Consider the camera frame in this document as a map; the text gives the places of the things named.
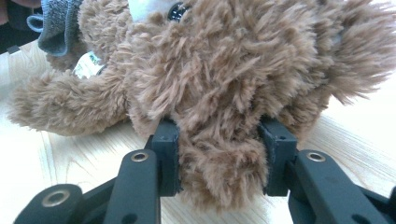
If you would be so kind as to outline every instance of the fluffy brown fur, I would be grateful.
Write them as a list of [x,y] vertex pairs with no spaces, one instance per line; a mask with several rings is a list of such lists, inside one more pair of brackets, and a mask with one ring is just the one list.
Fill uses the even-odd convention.
[[261,116],[300,140],[331,95],[374,91],[396,62],[395,16],[369,0],[187,0],[180,22],[133,23],[127,1],[85,0],[81,41],[107,64],[98,77],[48,71],[14,93],[9,117],[64,135],[121,119],[142,136],[180,128],[182,197],[239,209],[262,193],[268,167]]

